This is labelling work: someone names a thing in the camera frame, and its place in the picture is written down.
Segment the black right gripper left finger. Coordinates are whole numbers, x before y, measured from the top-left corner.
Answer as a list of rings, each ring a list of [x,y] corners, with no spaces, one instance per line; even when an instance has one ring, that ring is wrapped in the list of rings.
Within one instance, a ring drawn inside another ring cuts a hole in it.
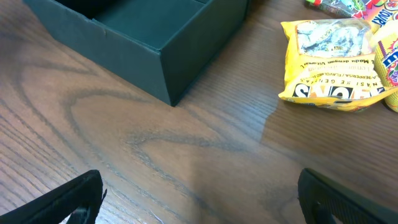
[[[107,191],[98,170],[89,170],[41,197],[1,215],[1,223],[95,224]]]

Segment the yellow pistachio snack bag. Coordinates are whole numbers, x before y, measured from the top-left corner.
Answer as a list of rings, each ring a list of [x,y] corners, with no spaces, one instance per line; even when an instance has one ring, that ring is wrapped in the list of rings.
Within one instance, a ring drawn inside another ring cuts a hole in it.
[[[360,111],[397,93],[374,70],[371,26],[362,19],[282,22],[288,40],[284,101]]]

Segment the yellow Mentos candy bottle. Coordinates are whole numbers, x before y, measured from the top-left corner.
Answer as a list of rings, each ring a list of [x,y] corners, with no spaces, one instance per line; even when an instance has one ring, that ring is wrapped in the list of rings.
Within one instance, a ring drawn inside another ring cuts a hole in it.
[[[383,87],[392,93],[385,102],[397,112],[397,21],[388,21],[371,38],[375,49],[374,70]]]

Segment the dark green gift box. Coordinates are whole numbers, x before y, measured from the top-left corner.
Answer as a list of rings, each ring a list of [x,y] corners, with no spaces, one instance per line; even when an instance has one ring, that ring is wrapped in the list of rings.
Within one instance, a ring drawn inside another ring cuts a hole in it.
[[[57,41],[175,106],[241,26],[248,0],[27,0]]]

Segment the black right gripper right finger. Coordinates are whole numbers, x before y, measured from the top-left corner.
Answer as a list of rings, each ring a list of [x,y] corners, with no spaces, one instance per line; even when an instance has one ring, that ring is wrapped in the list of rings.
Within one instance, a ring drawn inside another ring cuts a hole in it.
[[[397,223],[397,212],[363,197],[325,175],[304,168],[298,179],[298,200],[309,224]]]

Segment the colourful Haribo gummy bag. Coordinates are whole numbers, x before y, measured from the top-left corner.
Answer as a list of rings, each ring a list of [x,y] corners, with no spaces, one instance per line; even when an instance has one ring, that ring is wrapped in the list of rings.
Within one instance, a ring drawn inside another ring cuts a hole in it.
[[[397,20],[397,0],[306,0],[321,11],[338,17],[358,18],[367,21],[376,32],[389,21]]]

